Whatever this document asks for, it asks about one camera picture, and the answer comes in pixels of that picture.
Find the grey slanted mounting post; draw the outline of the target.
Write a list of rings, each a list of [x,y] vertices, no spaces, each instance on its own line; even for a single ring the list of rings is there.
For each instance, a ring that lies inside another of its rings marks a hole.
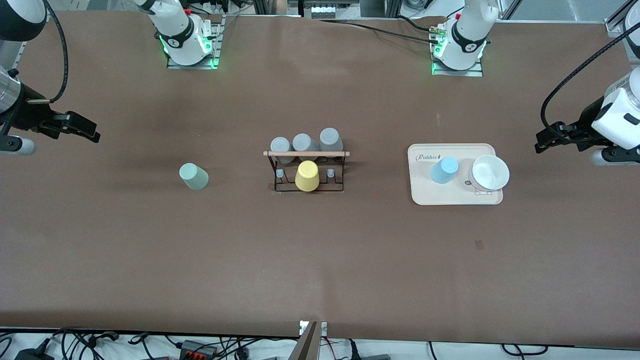
[[[322,323],[309,321],[288,360],[318,360],[322,340]]]

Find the pale green cup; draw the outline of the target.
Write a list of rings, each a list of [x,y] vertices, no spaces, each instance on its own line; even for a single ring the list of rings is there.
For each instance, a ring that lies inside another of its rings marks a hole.
[[[208,173],[192,162],[187,162],[179,168],[179,176],[192,191],[201,191],[210,182]]]

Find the beige rabbit print tray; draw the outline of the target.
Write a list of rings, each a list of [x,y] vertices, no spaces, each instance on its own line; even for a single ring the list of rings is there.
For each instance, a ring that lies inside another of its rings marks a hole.
[[[407,149],[407,164],[411,197],[421,206],[498,205],[503,200],[502,189],[480,189],[473,184],[474,162],[496,151],[487,143],[418,143]],[[447,183],[432,179],[432,168],[446,157],[457,161],[457,172]]]

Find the grey cup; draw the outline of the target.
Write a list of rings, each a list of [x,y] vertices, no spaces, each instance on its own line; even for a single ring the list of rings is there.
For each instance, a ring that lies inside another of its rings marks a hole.
[[[322,152],[343,152],[344,144],[338,130],[328,127],[319,135],[319,147]]]
[[[319,152],[320,146],[315,139],[307,133],[299,133],[292,140],[295,152]]]
[[[270,152],[279,153],[279,152],[293,152],[294,147],[293,144],[286,139],[286,137],[279,136],[272,139],[270,142]],[[295,156],[276,156],[275,160],[280,164],[290,164],[295,159]]]

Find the light blue cup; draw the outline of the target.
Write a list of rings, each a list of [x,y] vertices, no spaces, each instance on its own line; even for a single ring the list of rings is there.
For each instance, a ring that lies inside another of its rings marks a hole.
[[[430,169],[430,178],[433,182],[444,185],[449,183],[457,174],[458,161],[453,157],[443,157]]]

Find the white mounting bracket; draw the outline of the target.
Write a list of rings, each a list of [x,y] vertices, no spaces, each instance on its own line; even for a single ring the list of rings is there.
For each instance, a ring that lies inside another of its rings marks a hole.
[[[299,322],[299,336],[302,337],[304,332],[306,331],[307,326],[310,324],[310,321],[301,320]],[[319,328],[321,328],[321,336],[328,337],[328,323],[326,321],[319,322]]]

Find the yellow cup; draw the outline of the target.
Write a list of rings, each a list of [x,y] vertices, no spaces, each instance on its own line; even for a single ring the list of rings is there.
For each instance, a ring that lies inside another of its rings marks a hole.
[[[301,162],[295,174],[295,186],[303,192],[315,191],[320,185],[319,167],[314,161]]]

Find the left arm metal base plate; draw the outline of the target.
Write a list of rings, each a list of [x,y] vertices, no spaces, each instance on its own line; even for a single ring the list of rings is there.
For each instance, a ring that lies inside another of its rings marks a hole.
[[[452,69],[442,63],[440,59],[431,54],[432,66],[430,73],[434,76],[466,76],[466,77],[482,77],[483,68],[482,60],[478,59],[471,68],[464,70]]]

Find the black orange power strip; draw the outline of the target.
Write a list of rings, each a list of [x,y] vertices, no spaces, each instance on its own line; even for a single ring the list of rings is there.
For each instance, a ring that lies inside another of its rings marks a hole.
[[[179,342],[179,349],[178,360],[214,360],[218,354],[215,346],[195,341]]]

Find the white bowl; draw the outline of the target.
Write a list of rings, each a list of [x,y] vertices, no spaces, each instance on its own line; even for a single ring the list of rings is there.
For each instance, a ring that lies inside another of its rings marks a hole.
[[[478,157],[469,170],[469,181],[478,191],[496,192],[505,187],[510,180],[510,169],[496,155]]]

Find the black power adapter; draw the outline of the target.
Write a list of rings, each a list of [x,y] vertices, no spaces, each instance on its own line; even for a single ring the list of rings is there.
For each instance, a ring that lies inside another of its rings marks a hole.
[[[55,360],[54,357],[34,348],[20,350],[14,360]]]

